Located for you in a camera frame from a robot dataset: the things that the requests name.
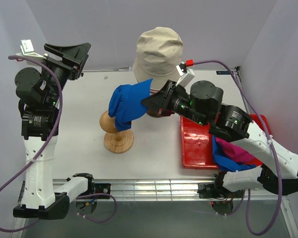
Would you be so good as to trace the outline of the blue baseball cap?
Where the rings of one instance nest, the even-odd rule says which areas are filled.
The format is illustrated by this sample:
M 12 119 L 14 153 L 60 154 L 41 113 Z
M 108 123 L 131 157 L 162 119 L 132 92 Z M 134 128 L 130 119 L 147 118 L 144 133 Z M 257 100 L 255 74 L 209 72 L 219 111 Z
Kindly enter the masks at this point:
M 150 96 L 152 79 L 131 85 L 117 87 L 110 99 L 108 115 L 114 118 L 114 125 L 118 131 L 125 131 L 132 127 L 132 121 L 142 117 L 147 107 L 142 100 Z

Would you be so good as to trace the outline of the beige bucket hat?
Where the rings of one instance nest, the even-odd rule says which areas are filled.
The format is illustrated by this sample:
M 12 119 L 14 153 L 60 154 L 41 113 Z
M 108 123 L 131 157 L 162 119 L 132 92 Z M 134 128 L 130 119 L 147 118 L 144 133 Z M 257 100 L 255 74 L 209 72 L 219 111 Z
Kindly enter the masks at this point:
M 152 79 L 150 90 L 159 91 L 166 81 L 177 81 L 176 66 L 181 63 L 183 42 L 171 28 L 155 27 L 143 32 L 137 41 L 133 72 L 137 82 Z

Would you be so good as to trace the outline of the blue and magenta hat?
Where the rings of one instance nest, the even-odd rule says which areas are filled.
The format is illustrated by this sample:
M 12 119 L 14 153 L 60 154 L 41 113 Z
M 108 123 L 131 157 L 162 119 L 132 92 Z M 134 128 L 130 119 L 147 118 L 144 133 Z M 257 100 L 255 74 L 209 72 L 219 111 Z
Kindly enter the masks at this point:
M 245 171 L 259 165 L 244 149 L 215 136 L 212 136 L 212 157 L 221 172 Z

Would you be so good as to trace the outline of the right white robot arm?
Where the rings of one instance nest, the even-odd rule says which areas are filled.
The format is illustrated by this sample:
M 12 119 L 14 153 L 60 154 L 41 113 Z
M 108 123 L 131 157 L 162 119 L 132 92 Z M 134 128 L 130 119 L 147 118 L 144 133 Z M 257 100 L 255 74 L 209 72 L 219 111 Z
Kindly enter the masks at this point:
M 209 126 L 209 134 L 230 142 L 253 155 L 262 165 L 231 172 L 220 172 L 214 190 L 220 197 L 245 189 L 263 188 L 273 194 L 298 192 L 298 154 L 284 148 L 266 135 L 244 110 L 223 105 L 223 90 L 209 81 L 195 82 L 190 93 L 173 81 L 141 104 L 155 114 L 176 113 L 201 126 Z

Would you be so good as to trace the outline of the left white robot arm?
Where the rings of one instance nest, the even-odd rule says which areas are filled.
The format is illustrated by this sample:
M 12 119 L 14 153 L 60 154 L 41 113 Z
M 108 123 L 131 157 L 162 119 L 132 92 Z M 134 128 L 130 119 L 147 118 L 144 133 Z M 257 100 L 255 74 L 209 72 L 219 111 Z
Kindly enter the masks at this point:
M 53 161 L 63 109 L 63 89 L 76 80 L 88 59 L 90 43 L 74 46 L 45 44 L 45 54 L 23 40 L 20 53 L 10 60 L 26 61 L 28 67 L 15 76 L 19 98 L 21 135 L 26 151 L 25 188 L 21 202 L 13 210 L 17 218 L 63 219 L 70 203 L 82 195 L 95 194 L 92 175 L 75 174 L 59 188 L 53 187 Z

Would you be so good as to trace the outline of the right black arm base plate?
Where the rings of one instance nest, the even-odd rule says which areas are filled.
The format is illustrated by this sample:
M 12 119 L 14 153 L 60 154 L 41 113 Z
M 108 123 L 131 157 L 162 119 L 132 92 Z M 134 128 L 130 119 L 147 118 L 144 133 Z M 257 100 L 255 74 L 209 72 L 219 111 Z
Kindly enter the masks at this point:
M 238 190 L 236 192 L 218 191 L 215 189 L 213 183 L 198 183 L 197 194 L 199 198 L 209 198 L 225 200 L 227 198 L 241 198 L 243 191 Z

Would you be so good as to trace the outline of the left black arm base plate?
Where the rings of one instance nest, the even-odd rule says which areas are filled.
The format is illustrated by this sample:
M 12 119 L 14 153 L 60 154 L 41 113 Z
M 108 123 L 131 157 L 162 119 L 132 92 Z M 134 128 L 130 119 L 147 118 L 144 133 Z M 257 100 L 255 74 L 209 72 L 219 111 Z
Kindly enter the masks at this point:
M 92 199 L 109 199 L 108 195 L 99 195 L 99 193 L 111 193 L 110 183 L 92 183 L 92 194 L 98 194 L 93 196 Z

